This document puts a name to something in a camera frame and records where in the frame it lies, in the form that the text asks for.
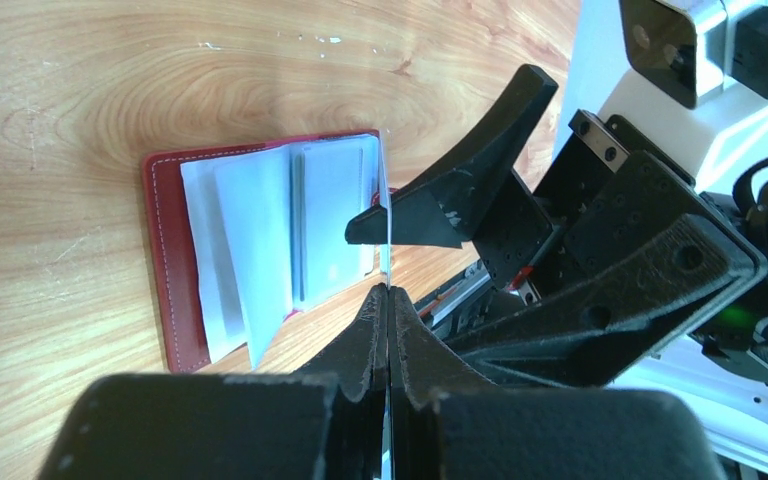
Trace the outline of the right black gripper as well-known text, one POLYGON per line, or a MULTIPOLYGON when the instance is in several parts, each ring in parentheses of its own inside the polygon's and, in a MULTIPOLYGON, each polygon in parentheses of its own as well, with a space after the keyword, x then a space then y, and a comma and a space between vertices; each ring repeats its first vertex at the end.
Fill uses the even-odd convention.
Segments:
POLYGON ((545 297, 447 340, 500 385, 605 386, 768 271, 714 222, 694 180, 618 116, 578 112, 528 189, 513 167, 557 89, 522 65, 455 146, 345 229, 353 245, 459 248, 474 237, 475 297, 508 299, 522 286, 545 297))

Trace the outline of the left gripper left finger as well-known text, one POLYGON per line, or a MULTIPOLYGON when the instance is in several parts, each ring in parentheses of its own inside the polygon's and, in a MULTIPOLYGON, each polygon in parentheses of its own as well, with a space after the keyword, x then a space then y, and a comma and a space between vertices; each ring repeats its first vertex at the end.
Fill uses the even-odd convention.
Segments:
POLYGON ((389 292, 288 374, 116 374, 71 408, 43 479, 373 479, 389 292))

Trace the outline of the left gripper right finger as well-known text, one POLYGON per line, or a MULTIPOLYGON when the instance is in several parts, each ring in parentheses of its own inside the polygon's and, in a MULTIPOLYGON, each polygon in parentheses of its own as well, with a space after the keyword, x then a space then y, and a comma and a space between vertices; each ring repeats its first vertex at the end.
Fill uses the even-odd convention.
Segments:
POLYGON ((388 291, 396 479, 721 479, 691 410, 659 391, 509 389, 467 365, 388 291))

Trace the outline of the red leather card holder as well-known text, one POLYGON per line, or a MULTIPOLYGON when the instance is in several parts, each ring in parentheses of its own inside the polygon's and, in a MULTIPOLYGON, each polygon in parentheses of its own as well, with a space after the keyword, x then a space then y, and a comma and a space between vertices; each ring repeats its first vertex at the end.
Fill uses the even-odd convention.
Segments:
POLYGON ((379 204, 379 132, 355 130, 160 152, 142 164, 166 365, 192 373, 379 268, 345 240, 379 204))

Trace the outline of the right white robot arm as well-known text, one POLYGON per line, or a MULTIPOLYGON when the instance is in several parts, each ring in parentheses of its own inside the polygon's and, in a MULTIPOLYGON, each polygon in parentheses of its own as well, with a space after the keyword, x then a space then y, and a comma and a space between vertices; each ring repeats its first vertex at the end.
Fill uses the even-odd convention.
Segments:
POLYGON ((352 244, 471 242, 491 284, 437 336, 398 287, 373 287, 349 327, 354 371, 329 436, 378 462, 390 419, 405 479, 714 478, 676 397, 612 390, 643 356, 767 274, 765 256, 649 149, 576 145, 536 191, 513 165, 556 92, 521 66, 473 129, 392 199, 352 219, 352 244))

